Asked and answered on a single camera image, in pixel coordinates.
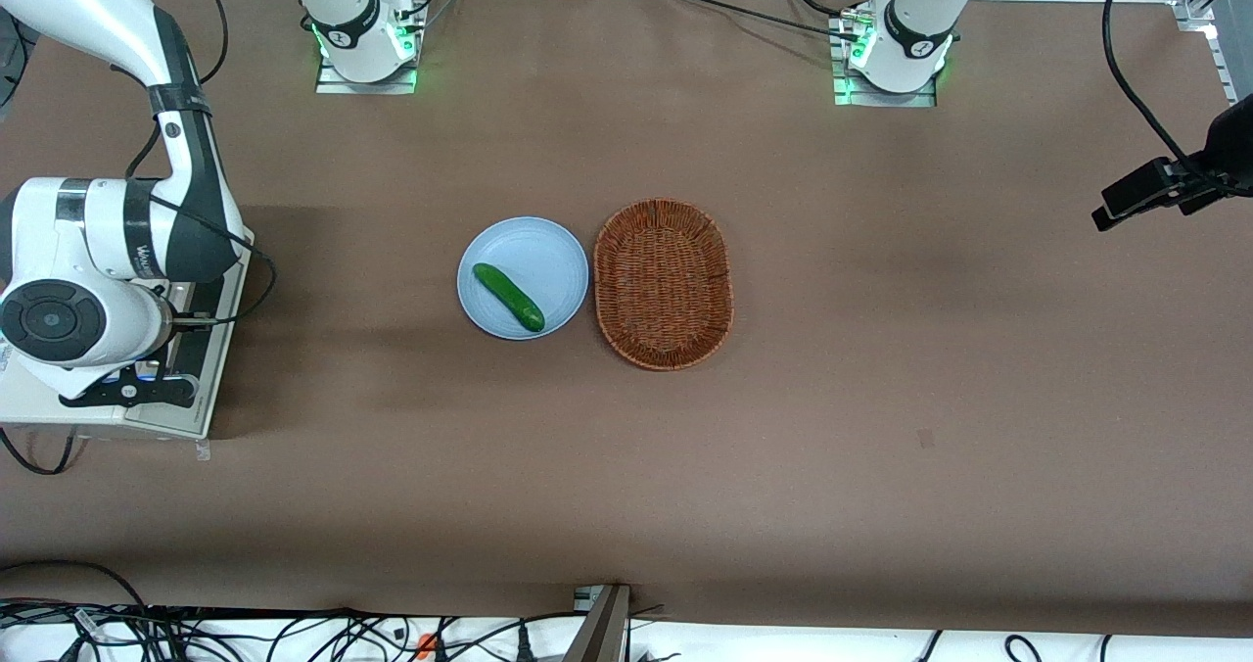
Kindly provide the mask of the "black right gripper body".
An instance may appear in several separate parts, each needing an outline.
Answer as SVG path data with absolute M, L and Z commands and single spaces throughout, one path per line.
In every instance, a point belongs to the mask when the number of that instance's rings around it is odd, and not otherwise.
M 175 407 L 192 407 L 197 391 L 198 384 L 192 377 L 165 376 L 147 381 L 137 375 L 120 375 L 117 380 L 93 384 L 80 396 L 59 396 L 59 402 L 66 407 L 135 407 L 139 404 L 174 404 Z

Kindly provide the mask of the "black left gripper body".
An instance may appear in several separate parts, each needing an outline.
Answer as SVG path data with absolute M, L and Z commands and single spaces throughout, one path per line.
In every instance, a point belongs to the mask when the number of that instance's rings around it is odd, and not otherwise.
M 1187 157 L 1209 188 L 1225 196 L 1252 194 L 1252 95 L 1218 114 L 1210 122 L 1205 143 Z

